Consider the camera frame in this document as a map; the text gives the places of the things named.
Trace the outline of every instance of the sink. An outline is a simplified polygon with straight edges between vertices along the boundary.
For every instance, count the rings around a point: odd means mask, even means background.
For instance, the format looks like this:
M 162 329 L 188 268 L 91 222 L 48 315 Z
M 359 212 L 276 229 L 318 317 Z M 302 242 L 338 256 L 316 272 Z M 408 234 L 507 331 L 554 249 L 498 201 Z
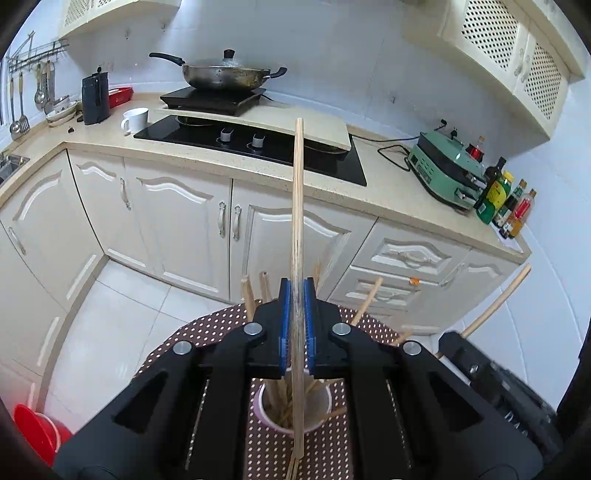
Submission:
M 12 175 L 27 163 L 30 158 L 20 155 L 8 155 L 0 162 L 0 184 L 7 181 Z

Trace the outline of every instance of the red box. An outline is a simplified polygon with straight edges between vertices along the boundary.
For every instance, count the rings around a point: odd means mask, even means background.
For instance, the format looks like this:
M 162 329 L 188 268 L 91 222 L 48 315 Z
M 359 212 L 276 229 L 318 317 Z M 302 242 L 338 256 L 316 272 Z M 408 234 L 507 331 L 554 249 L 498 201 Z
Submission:
M 118 87 L 109 90 L 109 107 L 115 108 L 122 103 L 129 102 L 134 94 L 133 87 Z

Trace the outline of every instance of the utensil rack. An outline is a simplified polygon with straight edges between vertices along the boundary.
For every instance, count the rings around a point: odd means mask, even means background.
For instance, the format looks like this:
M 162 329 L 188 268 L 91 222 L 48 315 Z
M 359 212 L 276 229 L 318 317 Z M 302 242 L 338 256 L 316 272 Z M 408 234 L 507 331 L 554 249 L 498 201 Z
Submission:
M 21 53 L 22 48 L 32 38 L 32 35 L 27 38 L 25 43 L 21 45 L 14 55 L 8 58 L 8 72 L 10 74 L 24 70 L 27 67 L 30 72 L 32 65 L 42 63 L 44 60 L 49 60 L 52 57 L 55 57 L 55 61 L 57 61 L 60 53 L 65 52 L 70 46 L 68 40 L 62 38 L 61 40 L 54 40 L 39 47 L 29 48 L 26 52 Z

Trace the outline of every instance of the metal screw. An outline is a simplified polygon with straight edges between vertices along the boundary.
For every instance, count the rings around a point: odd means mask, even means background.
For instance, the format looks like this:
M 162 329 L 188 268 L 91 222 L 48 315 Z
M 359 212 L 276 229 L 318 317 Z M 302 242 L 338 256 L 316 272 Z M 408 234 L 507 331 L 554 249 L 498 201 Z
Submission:
M 421 345 L 417 342 L 406 342 L 402 346 L 402 350 L 404 350 L 404 353 L 406 353 L 407 355 L 418 355 L 421 353 L 421 350 L 423 349 L 421 348 Z
M 348 335 L 351 333 L 351 326 L 349 326 L 347 323 L 335 323 L 333 325 L 333 333 L 335 335 Z
M 191 344 L 191 342 L 187 342 L 186 340 L 183 340 L 182 342 L 177 342 L 174 344 L 173 352 L 176 353 L 177 355 L 185 355 L 185 354 L 189 353 L 192 348 L 193 348 L 193 345 Z
M 257 322 L 247 323 L 244 326 L 244 333 L 247 335 L 258 335 L 262 332 L 262 325 Z

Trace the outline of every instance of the chopstick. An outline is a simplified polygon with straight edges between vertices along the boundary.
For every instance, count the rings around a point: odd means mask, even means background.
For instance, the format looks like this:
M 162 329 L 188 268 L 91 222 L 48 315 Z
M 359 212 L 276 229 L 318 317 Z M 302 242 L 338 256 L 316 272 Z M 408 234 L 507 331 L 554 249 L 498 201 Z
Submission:
M 527 264 L 523 267 L 523 269 L 519 272 L 519 274 L 513 279 L 513 281 L 509 284 L 509 286 L 505 289 L 501 295 L 493 302 L 491 305 L 480 315 L 476 320 L 474 320 L 460 335 L 462 338 L 467 338 L 471 334 L 473 334 L 478 328 L 482 326 L 482 324 L 487 321 L 493 313 L 495 313 L 501 305 L 505 303 L 505 301 L 511 296 L 511 294 L 515 291 L 519 285 L 525 280 L 527 275 L 531 272 L 531 265 Z M 437 352 L 435 357 L 440 359 L 443 356 L 441 352 Z

